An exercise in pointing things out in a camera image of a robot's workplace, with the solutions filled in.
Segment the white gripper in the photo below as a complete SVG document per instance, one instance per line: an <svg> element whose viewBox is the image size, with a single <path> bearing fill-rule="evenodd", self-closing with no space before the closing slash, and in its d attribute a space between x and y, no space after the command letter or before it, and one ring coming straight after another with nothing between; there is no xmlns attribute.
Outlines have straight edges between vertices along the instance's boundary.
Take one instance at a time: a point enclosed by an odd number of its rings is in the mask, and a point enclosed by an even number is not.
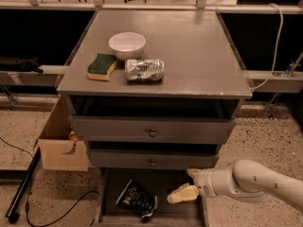
<svg viewBox="0 0 303 227"><path fill-rule="evenodd" d="M189 168L187 175L191 179L194 179L195 185L185 183L178 189L173 190L167 196L168 203L193 201L197 199L199 193L203 197L231 197L235 193L235 181L230 168L209 168L203 170Z"/></svg>

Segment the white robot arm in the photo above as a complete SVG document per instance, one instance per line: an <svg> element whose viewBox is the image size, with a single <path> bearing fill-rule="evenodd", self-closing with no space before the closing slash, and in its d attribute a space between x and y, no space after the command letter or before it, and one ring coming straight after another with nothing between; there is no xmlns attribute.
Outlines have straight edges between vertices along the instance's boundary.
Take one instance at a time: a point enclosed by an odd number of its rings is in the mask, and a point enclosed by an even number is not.
<svg viewBox="0 0 303 227"><path fill-rule="evenodd" d="M262 203L274 196L303 212L303 182L252 161L238 160L224 168L189 168L193 184L185 183L167 196L168 203L227 196L236 201Z"/></svg>

